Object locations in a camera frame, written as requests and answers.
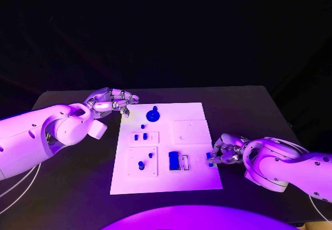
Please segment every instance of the small blue piece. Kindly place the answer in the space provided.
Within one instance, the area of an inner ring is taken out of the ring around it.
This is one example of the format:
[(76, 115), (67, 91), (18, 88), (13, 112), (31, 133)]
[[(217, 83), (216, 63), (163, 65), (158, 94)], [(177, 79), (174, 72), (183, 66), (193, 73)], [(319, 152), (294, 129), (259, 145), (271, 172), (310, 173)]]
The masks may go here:
[(138, 162), (138, 169), (140, 169), (140, 170), (144, 169), (144, 163), (142, 163), (142, 161)]
[(206, 153), (206, 159), (209, 159), (210, 158), (210, 153), (207, 152)]
[(150, 111), (147, 112), (147, 120), (148, 120), (150, 122), (154, 122), (154, 121), (158, 120), (158, 117), (160, 117), (160, 114), (158, 114), (158, 112), (157, 112), (157, 107), (154, 106), (154, 107), (153, 107), (153, 110), (150, 110)]
[(180, 170), (179, 153), (168, 152), (167, 156), (168, 156), (168, 170)]

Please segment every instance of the cable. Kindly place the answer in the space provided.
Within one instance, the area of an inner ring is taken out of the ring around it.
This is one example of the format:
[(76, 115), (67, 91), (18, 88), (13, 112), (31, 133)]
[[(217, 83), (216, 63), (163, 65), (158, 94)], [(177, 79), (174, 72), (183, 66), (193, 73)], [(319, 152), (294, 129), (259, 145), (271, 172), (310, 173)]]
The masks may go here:
[(4, 196), (7, 194), (7, 192), (10, 192), (10, 190), (18, 185), (18, 183), (27, 178), (27, 176), (30, 175), (30, 173), (33, 172), (33, 169), (34, 167), (31, 168), (31, 170), (27, 172), (27, 174), (24, 175), (24, 177), (20, 179), (20, 181), (15, 183), (15, 185), (0, 195)]
[(317, 213), (320, 214), (321, 218), (330, 223), (330, 221), (324, 218), (323, 214), (319, 212), (319, 210), (317, 210), (317, 208), (316, 208), (316, 205), (314, 205), (314, 203), (313, 203), (313, 200), (311, 200), (311, 196), (310, 196), (310, 195), (308, 195), (308, 199), (310, 199), (310, 201), (311, 201), (313, 207), (314, 207)]
[(18, 196), (18, 198), (15, 199), (15, 201), (11, 203), (11, 205), (0, 212), (0, 214), (4, 213), (4, 211), (14, 205), (14, 203), (17, 202), (17, 200), (23, 197), (23, 195), (24, 195), (27, 189), (30, 188), (30, 186), (31, 186), (31, 184), (33, 184), (33, 181), (34, 181), (34, 179), (36, 179), (36, 175), (34, 175), (34, 177), (33, 177), (33, 180), (31, 180), (31, 182), (30, 182), (30, 184), (28, 184), (28, 186), (27, 186), (24, 192), (21, 193), (21, 195)]

